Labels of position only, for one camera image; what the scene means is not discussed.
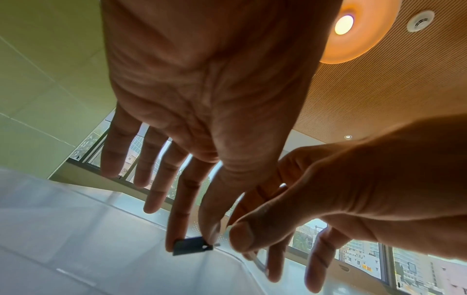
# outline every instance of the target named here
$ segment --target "glowing light bulb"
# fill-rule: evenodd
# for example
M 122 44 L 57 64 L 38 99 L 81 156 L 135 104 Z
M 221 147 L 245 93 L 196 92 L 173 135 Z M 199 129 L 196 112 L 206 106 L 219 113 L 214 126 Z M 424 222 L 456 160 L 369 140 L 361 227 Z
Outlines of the glowing light bulb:
M 353 25 L 354 18 L 352 16 L 343 16 L 337 21 L 334 31 L 338 35 L 343 35 L 350 31 Z

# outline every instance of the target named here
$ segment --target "small black rectangular object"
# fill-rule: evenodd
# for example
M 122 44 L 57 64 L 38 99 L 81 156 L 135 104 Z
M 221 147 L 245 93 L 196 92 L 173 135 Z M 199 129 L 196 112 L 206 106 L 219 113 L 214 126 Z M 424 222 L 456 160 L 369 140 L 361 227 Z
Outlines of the small black rectangular object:
M 175 242 L 173 256 L 200 253 L 213 249 L 214 247 L 206 243 L 203 237 L 189 238 Z

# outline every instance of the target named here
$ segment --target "tiled wall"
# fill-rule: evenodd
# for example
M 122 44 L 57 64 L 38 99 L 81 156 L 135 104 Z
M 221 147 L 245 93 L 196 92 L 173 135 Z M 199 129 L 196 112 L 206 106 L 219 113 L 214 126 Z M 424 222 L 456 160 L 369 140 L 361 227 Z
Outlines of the tiled wall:
M 115 107 L 98 0 L 0 1 L 0 166 L 48 177 Z

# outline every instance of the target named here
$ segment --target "human hand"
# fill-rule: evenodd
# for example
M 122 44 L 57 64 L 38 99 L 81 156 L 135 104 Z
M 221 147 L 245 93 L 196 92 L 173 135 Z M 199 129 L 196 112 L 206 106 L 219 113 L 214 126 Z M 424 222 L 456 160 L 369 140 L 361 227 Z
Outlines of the human hand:
M 148 123 L 134 183 L 148 184 L 172 144 L 144 210 L 162 204 L 180 176 L 167 250 L 185 237 L 193 201 L 216 162 L 199 210 L 203 237 L 238 196 L 267 179 L 303 105 L 339 11 L 334 1 L 102 0 L 115 117 L 102 153 L 105 176 L 120 172 L 141 122 Z
M 351 239 L 467 260 L 467 115 L 418 121 L 356 142 L 299 148 L 245 194 L 229 224 L 232 247 L 269 246 L 278 281 L 295 228 L 320 218 L 305 283 L 318 292 Z M 275 198 L 282 183 L 288 189 Z

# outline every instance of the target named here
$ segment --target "slatted wood ceiling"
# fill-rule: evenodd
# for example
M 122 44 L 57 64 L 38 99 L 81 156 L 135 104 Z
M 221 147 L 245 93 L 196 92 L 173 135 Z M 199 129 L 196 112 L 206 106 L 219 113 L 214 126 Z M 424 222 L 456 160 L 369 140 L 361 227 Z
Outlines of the slatted wood ceiling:
M 427 9 L 436 13 L 433 23 L 409 33 L 409 19 Z M 343 64 L 321 64 L 294 129 L 336 142 L 467 112 L 466 16 L 467 0 L 403 0 L 393 27 L 370 51 Z

